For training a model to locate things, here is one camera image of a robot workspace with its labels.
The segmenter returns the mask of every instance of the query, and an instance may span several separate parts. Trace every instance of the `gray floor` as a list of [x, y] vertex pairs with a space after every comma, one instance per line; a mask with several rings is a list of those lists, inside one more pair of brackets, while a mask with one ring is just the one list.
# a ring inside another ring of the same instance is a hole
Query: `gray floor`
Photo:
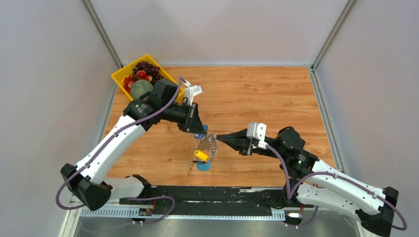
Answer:
[[[312, 211], [306, 210], [304, 220]], [[219, 221], [219, 220], [175, 220], [166, 219], [150, 225], [128, 225], [103, 233], [87, 233], [108, 230], [117, 225], [129, 223], [129, 219], [84, 217], [79, 220], [75, 237], [358, 237], [355, 222], [332, 211], [319, 211], [313, 223], [298, 230], [285, 227], [277, 221]]]

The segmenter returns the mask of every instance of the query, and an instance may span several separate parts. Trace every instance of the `blue object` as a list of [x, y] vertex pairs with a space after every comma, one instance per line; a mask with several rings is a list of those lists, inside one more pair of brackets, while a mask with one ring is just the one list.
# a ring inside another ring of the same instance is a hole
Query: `blue object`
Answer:
[[[205, 131], [208, 131], [208, 125], [204, 125], [204, 129], [205, 129]], [[202, 134], [195, 134], [194, 137], [196, 139], [203, 139], [204, 138], [204, 135], [202, 135]]]
[[205, 164], [197, 164], [197, 169], [199, 171], [208, 171], [211, 168], [211, 162]]

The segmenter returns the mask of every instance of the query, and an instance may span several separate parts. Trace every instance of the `yellow tray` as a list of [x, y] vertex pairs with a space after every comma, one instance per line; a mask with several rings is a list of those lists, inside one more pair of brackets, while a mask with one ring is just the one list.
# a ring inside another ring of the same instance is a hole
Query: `yellow tray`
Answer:
[[[135, 68], [135, 66], [137, 65], [137, 63], [138, 62], [141, 62], [141, 61], [146, 61], [146, 62], [149, 62], [149, 63], [151, 63], [151, 64], [153, 64], [153, 65], [155, 65], [157, 67], [160, 67], [160, 65], [156, 61], [154, 61], [154, 59], [150, 55], [146, 54], [146, 55], [142, 56], [141, 58], [135, 60], [134, 62], [130, 63], [129, 65], [126, 65], [125, 67], [123, 67], [123, 68], [119, 69], [118, 71], [112, 73], [112, 79], [118, 84], [119, 88], [125, 93], [125, 95], [128, 96], [128, 98], [131, 101], [134, 100], [134, 99], [128, 93], [128, 91], [126, 91], [124, 89], [124, 79], [126, 77], [128, 77], [128, 75], [132, 74], [132, 69]], [[172, 81], [172, 82], [174, 82], [174, 83], [177, 84], [177, 81], [175, 79], [173, 79], [169, 75], [169, 73], [167, 73], [162, 67], [160, 67], [160, 71], [159, 72], [160, 72], [160, 75], [162, 75], [164, 78], [169, 79], [170, 81]], [[175, 101], [177, 103], [181, 103], [182, 100], [183, 100], [183, 88], [181, 87], [180, 88], [180, 92], [179, 92], [179, 94], [178, 94], [178, 96], [177, 96], [177, 98], [176, 98]]]

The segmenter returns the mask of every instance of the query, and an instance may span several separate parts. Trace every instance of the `wooden table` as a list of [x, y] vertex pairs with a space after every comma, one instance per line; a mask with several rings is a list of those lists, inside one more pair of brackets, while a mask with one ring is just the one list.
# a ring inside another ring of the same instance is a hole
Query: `wooden table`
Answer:
[[[175, 79], [182, 75], [200, 84], [195, 98], [209, 132], [225, 134], [247, 128], [249, 122], [267, 125], [267, 136], [293, 126], [306, 141], [305, 149], [335, 166], [317, 101], [305, 67], [165, 67]], [[129, 103], [118, 90], [107, 133]], [[108, 173], [119, 178], [139, 174], [152, 185], [270, 187], [285, 184], [275, 158], [240, 156], [218, 142], [218, 154], [207, 172], [192, 169], [197, 140], [175, 123], [161, 121], [136, 140]]]

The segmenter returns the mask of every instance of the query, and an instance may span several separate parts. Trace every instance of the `white wall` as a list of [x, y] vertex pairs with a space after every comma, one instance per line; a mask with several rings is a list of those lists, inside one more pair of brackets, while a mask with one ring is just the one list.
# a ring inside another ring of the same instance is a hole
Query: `white wall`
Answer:
[[318, 70], [346, 172], [400, 192], [409, 228], [394, 237], [419, 232], [418, 12], [417, 0], [358, 1]]
[[311, 64], [346, 0], [91, 0], [122, 63]]
[[98, 141], [115, 69], [80, 1], [0, 2], [0, 236], [58, 235], [60, 168]]

